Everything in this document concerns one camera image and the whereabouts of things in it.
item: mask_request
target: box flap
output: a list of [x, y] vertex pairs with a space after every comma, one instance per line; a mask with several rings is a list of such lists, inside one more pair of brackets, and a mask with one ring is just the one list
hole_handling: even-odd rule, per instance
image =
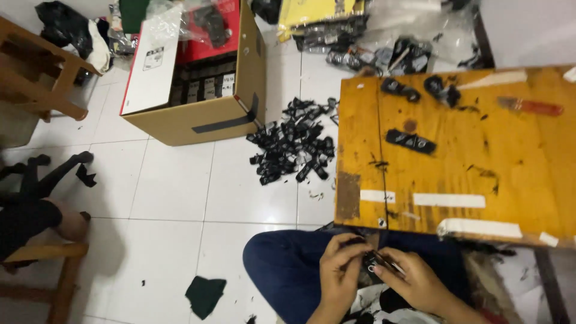
[[240, 5], [240, 44], [236, 98], [249, 116], [264, 123], [266, 113], [266, 45], [246, 0]]
[[[120, 115], [147, 110], [168, 103], [172, 74], [178, 49], [178, 34], [158, 35], [158, 23], [180, 25], [182, 6], [177, 5], [163, 14], [142, 23], [130, 77]], [[158, 46], [161, 37], [162, 46]]]

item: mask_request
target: person's right hand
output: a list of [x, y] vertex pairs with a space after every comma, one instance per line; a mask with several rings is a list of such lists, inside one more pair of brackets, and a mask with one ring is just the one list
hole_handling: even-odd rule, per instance
[[402, 279], [382, 266], [374, 267], [374, 273], [415, 309], [442, 316], [442, 306], [456, 298], [418, 254], [389, 247], [379, 253], [394, 259], [406, 276]]

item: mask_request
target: yellow wooden board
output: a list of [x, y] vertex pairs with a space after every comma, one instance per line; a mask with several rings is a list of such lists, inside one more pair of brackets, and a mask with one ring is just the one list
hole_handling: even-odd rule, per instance
[[[527, 82], [463, 90], [459, 105], [479, 111], [454, 110], [434, 100], [423, 89], [429, 74], [397, 78], [422, 94], [418, 104], [380, 92], [379, 78], [344, 80], [339, 123], [339, 153], [344, 153], [338, 155], [336, 222], [378, 228], [378, 219], [384, 218], [388, 229], [436, 233], [446, 218], [500, 221], [518, 224], [523, 238], [464, 236], [543, 244], [539, 236], [545, 232], [560, 239], [558, 246], [576, 247], [576, 85], [562, 78], [567, 70], [527, 69]], [[444, 80], [457, 76], [456, 82], [467, 84], [493, 72], [441, 76]], [[561, 104], [564, 114], [550, 117], [509, 111], [498, 105], [498, 96]], [[388, 130], [404, 131], [408, 124], [416, 125], [418, 136], [438, 145], [432, 155], [385, 141]], [[371, 153], [389, 163], [386, 172], [370, 164]], [[341, 191], [356, 197], [347, 183], [340, 183], [340, 173], [359, 175], [359, 190], [385, 187], [379, 190], [394, 192], [395, 203], [361, 201], [365, 208], [359, 215], [339, 217]], [[486, 208], [419, 206], [413, 201], [415, 193], [482, 195]]]

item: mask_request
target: green fabric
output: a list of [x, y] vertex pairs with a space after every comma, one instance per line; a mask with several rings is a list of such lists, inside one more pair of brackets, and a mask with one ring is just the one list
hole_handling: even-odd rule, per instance
[[140, 33], [140, 25], [146, 19], [146, 8], [150, 0], [120, 0], [122, 30], [125, 34]]
[[194, 314], [201, 320], [207, 318], [214, 310], [214, 307], [216, 307], [220, 297], [222, 297], [225, 286], [226, 280], [224, 279], [208, 280], [196, 276], [185, 294], [190, 301], [190, 307]]

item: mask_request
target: black plastic bag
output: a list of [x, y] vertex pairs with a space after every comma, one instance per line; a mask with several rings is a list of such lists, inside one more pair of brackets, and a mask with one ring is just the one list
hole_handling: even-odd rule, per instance
[[282, 0], [253, 0], [250, 8], [265, 22], [276, 25], [280, 17], [281, 6]]
[[42, 2], [35, 9], [44, 23], [40, 37], [58, 47], [72, 44], [82, 59], [92, 53], [92, 37], [86, 17], [60, 1]]

